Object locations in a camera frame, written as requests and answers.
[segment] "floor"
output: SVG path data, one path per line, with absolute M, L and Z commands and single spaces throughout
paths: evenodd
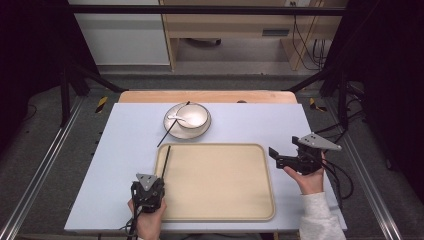
M 152 66 L 100 66 L 99 69 L 106 79 L 129 89 L 284 90 L 317 72 L 305 67 L 293 72 L 283 50 L 276 39 L 222 39 L 218 46 L 186 39 L 180 43 L 174 71 Z M 317 67 L 307 59 L 305 65 Z M 337 98 L 321 98 L 320 84 L 313 83 L 296 93 L 312 131 L 337 122 L 334 116 Z M 2 240 L 97 239 L 96 235 L 83 238 L 63 231 L 108 114 L 119 98 L 119 94 L 93 81 L 89 85 L 92 89 L 89 96 L 72 95 L 72 104 L 79 106 L 79 111 L 66 134 L 59 127 L 60 89 L 50 89 L 31 99 L 28 119 L 22 122 L 10 148 L 0 156 L 0 224 L 14 226 L 13 231 L 2 229 Z M 352 85 L 360 89 L 360 84 Z M 107 104 L 102 112 L 96 113 L 104 96 L 108 97 Z M 311 99 L 315 100 L 315 107 L 311 107 Z M 358 101 L 349 107 L 350 114 L 361 110 Z M 336 127 L 325 136 L 335 140 L 340 132 Z M 65 134 L 63 139 L 58 138 L 61 134 Z M 51 151 L 52 143 L 57 151 Z M 339 160 L 355 186 L 352 197 L 343 201 L 343 215 L 348 224 L 346 237 L 424 239 L 424 206 L 402 173 L 386 168 L 378 143 L 366 125 L 366 116 L 359 114 L 351 119 L 349 131 L 340 144 L 346 151 L 329 152 L 328 157 Z M 342 189 L 349 189 L 346 179 L 342 181 Z M 297 238 L 297 233 L 280 234 L 280 239 Z

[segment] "white sleeve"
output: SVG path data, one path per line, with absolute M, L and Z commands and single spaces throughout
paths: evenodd
M 300 239 L 346 239 L 337 215 L 331 214 L 325 192 L 302 195 L 305 215 L 300 222 Z

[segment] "metal bracket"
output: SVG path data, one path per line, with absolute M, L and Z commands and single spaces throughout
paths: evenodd
M 299 138 L 299 143 L 312 147 L 312 148 L 320 148 L 320 149 L 329 149 L 329 150 L 337 150 L 341 151 L 342 147 L 340 145 L 336 145 L 327 139 L 320 137 L 315 133 L 311 133 L 302 138 Z
M 149 191 L 152 187 L 153 183 L 155 183 L 157 177 L 155 175 L 149 175 L 149 174 L 136 174 L 138 181 L 140 182 L 141 186 L 143 186 L 144 191 Z

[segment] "white bowl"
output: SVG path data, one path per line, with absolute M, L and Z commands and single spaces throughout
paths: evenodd
M 178 124 L 185 128 L 198 128 L 208 121 L 208 111 L 200 104 L 191 103 L 178 109 Z

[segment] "table surface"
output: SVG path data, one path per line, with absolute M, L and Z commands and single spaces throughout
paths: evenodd
M 202 103 L 210 111 L 213 124 L 201 137 L 181 140 L 168 136 L 164 143 L 257 143 L 266 150 L 269 146 L 281 154 L 294 156 L 297 152 L 296 146 L 291 143 L 291 137 L 302 137 L 310 133 L 303 108 L 296 104 L 296 98 L 290 92 L 124 92 L 109 117 L 65 230 L 117 231 L 124 225 L 131 217 L 126 201 L 130 198 L 130 185 L 135 180 L 135 174 L 151 174 L 154 171 L 156 145 L 166 133 L 162 124 L 164 113 L 175 106 L 176 102 L 188 100 Z M 248 103 L 235 103 L 239 100 Z M 246 118 L 241 119 L 239 113 L 244 113 Z M 299 188 L 281 169 L 275 168 L 272 158 L 267 157 L 267 161 L 276 206 L 275 216 L 271 220 L 171 221 L 163 223 L 163 231 L 275 232 L 298 229 L 303 215 Z M 339 216 L 342 228 L 346 229 L 327 177 L 324 185 L 330 209 Z

